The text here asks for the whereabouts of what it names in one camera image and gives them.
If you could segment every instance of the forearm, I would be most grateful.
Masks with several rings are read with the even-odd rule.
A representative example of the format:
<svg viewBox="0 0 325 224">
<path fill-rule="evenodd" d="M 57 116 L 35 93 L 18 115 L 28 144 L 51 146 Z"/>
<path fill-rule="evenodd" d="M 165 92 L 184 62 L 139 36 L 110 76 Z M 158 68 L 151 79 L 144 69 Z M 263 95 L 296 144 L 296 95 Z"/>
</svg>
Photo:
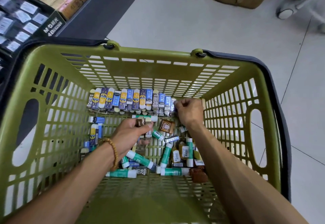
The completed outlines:
<svg viewBox="0 0 325 224">
<path fill-rule="evenodd" d="M 202 124 L 192 124 L 188 130 L 232 223 L 307 224 L 275 188 L 230 153 Z"/>
<path fill-rule="evenodd" d="M 113 161 L 112 147 L 108 143 L 103 144 L 6 224 L 74 223 Z"/>
</svg>

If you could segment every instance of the human arm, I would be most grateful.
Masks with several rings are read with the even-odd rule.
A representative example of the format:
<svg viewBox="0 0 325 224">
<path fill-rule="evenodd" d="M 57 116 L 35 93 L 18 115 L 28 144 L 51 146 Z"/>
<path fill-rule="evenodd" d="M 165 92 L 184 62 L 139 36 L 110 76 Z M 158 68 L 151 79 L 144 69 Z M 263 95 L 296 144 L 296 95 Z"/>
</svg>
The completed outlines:
<svg viewBox="0 0 325 224">
<path fill-rule="evenodd" d="M 115 130 L 112 141 L 121 160 L 139 136 L 152 125 L 135 128 L 135 119 L 125 119 Z M 23 207 L 6 224 L 72 224 L 97 185 L 114 163 L 112 146 L 104 143 L 87 156 L 52 188 Z"/>
<path fill-rule="evenodd" d="M 299 212 L 266 180 L 238 160 L 203 125 L 198 99 L 175 104 L 204 160 L 207 173 L 233 224 L 308 224 Z"/>
</svg>

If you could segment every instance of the stroller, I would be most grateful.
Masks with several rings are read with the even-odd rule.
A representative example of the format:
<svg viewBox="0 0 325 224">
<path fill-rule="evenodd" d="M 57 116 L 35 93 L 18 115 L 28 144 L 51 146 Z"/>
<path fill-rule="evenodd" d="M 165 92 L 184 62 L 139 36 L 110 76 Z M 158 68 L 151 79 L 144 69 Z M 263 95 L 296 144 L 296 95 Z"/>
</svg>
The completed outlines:
<svg viewBox="0 0 325 224">
<path fill-rule="evenodd" d="M 291 15 L 298 12 L 299 9 L 306 6 L 310 13 L 321 22 L 318 29 L 325 33 L 325 17 L 322 9 L 325 7 L 325 0 L 295 0 L 286 2 L 277 9 L 277 17 L 279 19 L 287 19 Z"/>
</svg>

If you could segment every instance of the green plastic basket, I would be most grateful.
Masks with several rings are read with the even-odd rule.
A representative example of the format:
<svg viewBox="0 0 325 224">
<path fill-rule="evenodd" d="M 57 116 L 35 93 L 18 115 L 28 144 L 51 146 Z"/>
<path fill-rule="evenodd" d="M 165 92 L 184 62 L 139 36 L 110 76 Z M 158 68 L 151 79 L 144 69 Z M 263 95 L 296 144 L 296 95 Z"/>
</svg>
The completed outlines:
<svg viewBox="0 0 325 224">
<path fill-rule="evenodd" d="M 79 150 L 89 139 L 86 104 L 89 91 L 95 87 L 152 88 L 175 98 L 204 98 L 206 127 L 290 200 L 288 131 L 272 78 L 261 61 L 201 49 L 187 53 L 127 48 L 114 41 L 102 43 L 34 40 L 14 60 L 0 101 L 5 107 L 0 128 L 0 220 L 14 214 L 78 163 Z M 264 168 L 259 167 L 252 148 L 254 109 L 261 112 L 263 120 Z M 18 135 L 25 121 L 34 126 L 31 121 L 37 111 L 28 156 L 14 163 L 15 141 L 20 143 Z M 125 117 L 107 115 L 105 136 L 110 136 Z M 169 119 L 176 122 L 174 134 L 181 136 L 178 119 Z M 158 162 L 162 150 L 163 145 L 154 139 L 147 146 L 146 157 Z M 194 184 L 190 177 L 151 174 L 136 179 L 104 178 L 77 223 L 130 220 L 228 222 L 210 182 Z"/>
</svg>

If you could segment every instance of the hand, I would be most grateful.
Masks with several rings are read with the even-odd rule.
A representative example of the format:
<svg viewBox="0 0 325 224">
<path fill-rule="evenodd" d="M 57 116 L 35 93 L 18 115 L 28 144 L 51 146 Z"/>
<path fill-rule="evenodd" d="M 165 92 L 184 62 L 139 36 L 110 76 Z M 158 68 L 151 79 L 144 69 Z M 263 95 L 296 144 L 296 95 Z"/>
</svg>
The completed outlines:
<svg viewBox="0 0 325 224">
<path fill-rule="evenodd" d="M 175 101 L 174 105 L 177 108 L 179 120 L 185 127 L 203 124 L 203 106 L 200 99 L 185 98 Z"/>
<path fill-rule="evenodd" d="M 124 119 L 111 137 L 116 146 L 117 153 L 119 154 L 119 160 L 121 160 L 134 146 L 140 135 L 148 132 L 153 126 L 152 123 L 139 128 L 135 127 L 135 125 L 136 118 Z M 142 144 L 149 144 L 149 141 L 143 140 Z"/>
</svg>

